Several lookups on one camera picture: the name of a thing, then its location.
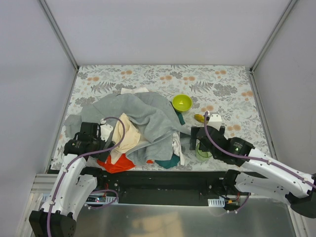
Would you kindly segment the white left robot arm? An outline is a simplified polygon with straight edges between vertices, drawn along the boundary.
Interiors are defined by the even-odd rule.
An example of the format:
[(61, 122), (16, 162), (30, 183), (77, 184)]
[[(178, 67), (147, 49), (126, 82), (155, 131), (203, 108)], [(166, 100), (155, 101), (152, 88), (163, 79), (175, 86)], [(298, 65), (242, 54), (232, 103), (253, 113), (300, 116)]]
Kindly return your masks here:
[(64, 159), (49, 197), (29, 222), (37, 237), (72, 237), (77, 217), (88, 197), (103, 184), (102, 169), (87, 167), (95, 156), (105, 160), (116, 146), (108, 138), (113, 130), (105, 119), (82, 122), (79, 132), (64, 146)]

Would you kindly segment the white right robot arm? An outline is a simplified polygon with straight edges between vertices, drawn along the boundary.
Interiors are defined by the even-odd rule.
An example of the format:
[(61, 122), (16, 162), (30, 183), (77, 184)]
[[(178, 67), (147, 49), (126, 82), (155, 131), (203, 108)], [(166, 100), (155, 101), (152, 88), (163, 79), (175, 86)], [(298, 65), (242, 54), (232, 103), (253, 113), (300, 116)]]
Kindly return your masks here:
[(241, 193), (254, 193), (283, 202), (307, 218), (316, 217), (316, 176), (291, 168), (264, 154), (251, 143), (238, 138), (226, 138), (225, 128), (212, 126), (191, 128), (190, 148), (196, 143), (203, 152), (229, 165), (256, 172), (228, 170), (223, 185)]

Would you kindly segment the orange cloth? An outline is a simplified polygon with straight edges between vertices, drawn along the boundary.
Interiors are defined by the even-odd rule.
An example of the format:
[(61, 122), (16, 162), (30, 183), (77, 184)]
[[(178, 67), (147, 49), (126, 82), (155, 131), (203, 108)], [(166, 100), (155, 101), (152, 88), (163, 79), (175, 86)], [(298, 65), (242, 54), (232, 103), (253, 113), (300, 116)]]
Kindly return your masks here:
[(125, 154), (122, 154), (115, 164), (112, 163), (111, 155), (108, 156), (106, 162), (97, 160), (97, 164), (111, 174), (128, 171), (136, 167), (136, 165), (129, 160)]

